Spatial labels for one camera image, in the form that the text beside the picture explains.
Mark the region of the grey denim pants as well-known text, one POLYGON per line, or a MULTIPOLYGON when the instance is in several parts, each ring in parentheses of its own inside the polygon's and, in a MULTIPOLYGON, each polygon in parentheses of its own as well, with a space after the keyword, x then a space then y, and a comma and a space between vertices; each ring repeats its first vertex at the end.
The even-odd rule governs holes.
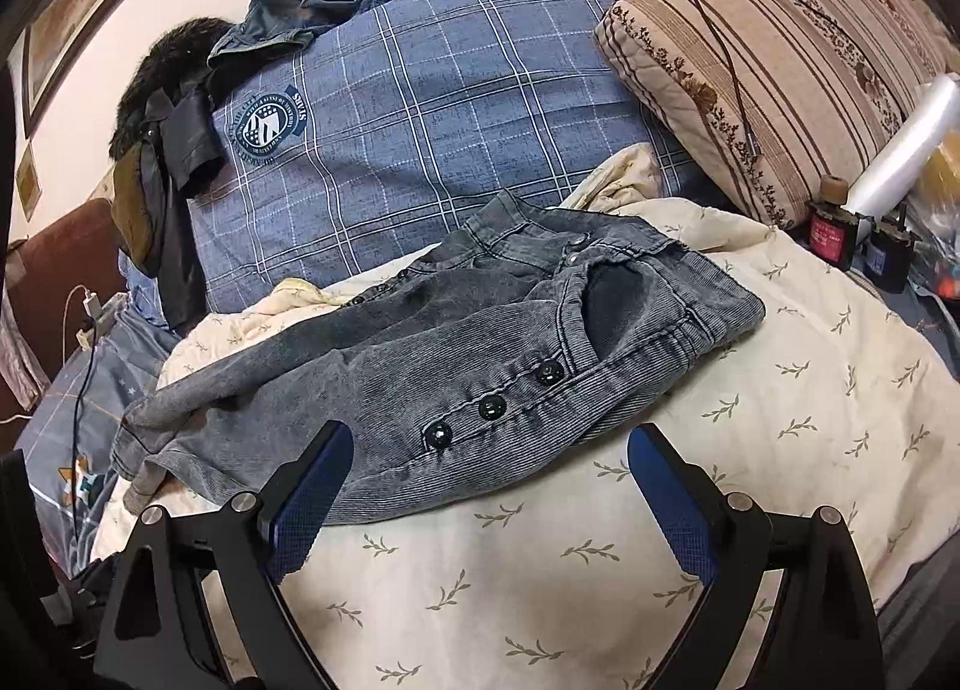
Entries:
POLYGON ((167 479, 254 492, 324 424, 353 435, 337 526, 478 497, 640 415, 763 302, 646 220, 500 194, 345 307, 156 389, 112 461, 140 511, 167 479))

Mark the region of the white power strip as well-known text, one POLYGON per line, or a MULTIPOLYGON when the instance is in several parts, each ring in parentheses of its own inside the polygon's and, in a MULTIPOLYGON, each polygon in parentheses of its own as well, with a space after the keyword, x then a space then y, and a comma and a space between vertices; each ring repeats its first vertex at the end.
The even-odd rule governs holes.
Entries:
POLYGON ((127 300, 127 293, 117 292, 106 300, 101 302, 103 305, 103 314, 99 316, 98 321, 91 321, 86 317, 86 323, 76 333, 76 342, 83 350, 93 349, 94 342, 99 341, 101 337, 106 336, 106 334, 112 329, 112 326, 116 324, 117 314, 121 311, 121 308, 124 306, 125 300, 127 300))

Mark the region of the white phone charger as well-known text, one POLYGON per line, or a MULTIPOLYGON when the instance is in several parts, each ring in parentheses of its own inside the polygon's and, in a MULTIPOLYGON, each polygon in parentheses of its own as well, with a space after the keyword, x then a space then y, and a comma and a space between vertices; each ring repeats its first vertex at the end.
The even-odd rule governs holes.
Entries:
POLYGON ((99 302, 98 294, 91 290, 85 292, 83 308, 85 309, 86 316, 91 319, 91 321, 98 321, 99 316, 103 314, 103 305, 99 302))

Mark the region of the dark bottle blue label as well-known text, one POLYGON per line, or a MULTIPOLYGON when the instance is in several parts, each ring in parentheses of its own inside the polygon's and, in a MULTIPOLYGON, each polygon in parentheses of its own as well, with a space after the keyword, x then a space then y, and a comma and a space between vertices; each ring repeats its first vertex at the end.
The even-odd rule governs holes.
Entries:
POLYGON ((907 285, 915 241, 905 202, 875 219, 862 253, 867 279, 884 292, 900 293, 907 285))

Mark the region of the dark bottle red label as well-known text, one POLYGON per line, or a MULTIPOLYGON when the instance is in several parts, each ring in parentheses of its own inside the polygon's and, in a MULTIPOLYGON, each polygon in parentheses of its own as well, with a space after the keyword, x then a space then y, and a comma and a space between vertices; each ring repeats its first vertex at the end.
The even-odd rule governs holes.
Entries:
POLYGON ((850 185, 835 175, 820 178, 817 199, 809 202, 809 248, 832 268, 847 271, 853 262, 859 219, 846 209, 850 185))

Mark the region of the black leather fur-lined jacket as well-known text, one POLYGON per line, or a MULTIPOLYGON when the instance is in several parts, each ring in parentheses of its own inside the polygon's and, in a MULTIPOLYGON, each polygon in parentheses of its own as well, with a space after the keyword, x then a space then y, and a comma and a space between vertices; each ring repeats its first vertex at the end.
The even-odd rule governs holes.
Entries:
POLYGON ((233 25, 199 17, 167 30, 135 69, 109 142, 112 219, 122 250, 156 282, 164 321, 181 336, 206 315, 206 282, 189 201, 223 169, 206 90, 206 58, 233 25))

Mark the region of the clear plastic wrap roll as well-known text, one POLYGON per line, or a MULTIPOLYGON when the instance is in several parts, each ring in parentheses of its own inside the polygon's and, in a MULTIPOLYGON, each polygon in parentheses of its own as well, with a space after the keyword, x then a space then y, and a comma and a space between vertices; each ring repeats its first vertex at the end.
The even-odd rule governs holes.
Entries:
POLYGON ((941 74, 923 92, 914 112, 851 186, 846 209, 857 215, 856 243, 907 196, 926 163, 958 126, 958 76, 941 74))

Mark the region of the blue plaid folded quilt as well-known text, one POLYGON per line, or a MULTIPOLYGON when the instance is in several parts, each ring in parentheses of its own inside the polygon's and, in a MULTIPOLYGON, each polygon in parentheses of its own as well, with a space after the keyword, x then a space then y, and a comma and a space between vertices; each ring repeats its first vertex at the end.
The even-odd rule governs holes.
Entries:
POLYGON ((633 144, 654 196, 719 204, 597 50, 610 1, 391 0, 255 71, 208 68, 224 165, 189 201, 206 314, 420 250, 500 191, 555 206, 633 144))

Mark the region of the beige striped floral pillow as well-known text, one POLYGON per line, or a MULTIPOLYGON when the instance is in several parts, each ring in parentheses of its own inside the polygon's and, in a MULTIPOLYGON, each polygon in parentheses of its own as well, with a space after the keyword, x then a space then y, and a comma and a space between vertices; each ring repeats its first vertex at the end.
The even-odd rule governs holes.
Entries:
POLYGON ((923 0, 620 0, 597 45, 748 217, 793 229, 958 66, 923 0))

